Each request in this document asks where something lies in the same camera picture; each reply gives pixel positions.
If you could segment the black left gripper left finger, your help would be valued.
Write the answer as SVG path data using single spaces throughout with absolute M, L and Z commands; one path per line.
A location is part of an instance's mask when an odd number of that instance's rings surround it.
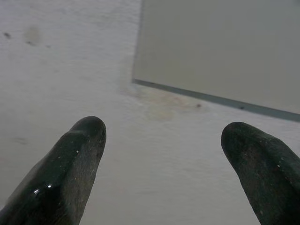
M 100 118 L 76 122 L 12 192 L 0 210 L 0 225 L 79 225 L 105 142 Z

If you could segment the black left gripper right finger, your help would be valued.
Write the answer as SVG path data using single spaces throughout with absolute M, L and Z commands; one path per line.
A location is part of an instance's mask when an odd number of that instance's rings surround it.
M 300 157 L 244 122 L 228 124 L 221 146 L 261 225 L 300 225 Z

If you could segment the grey wall panel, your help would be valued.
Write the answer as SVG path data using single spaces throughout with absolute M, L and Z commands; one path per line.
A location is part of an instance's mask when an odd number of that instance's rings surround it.
M 300 122 L 300 0 L 142 0 L 133 79 Z

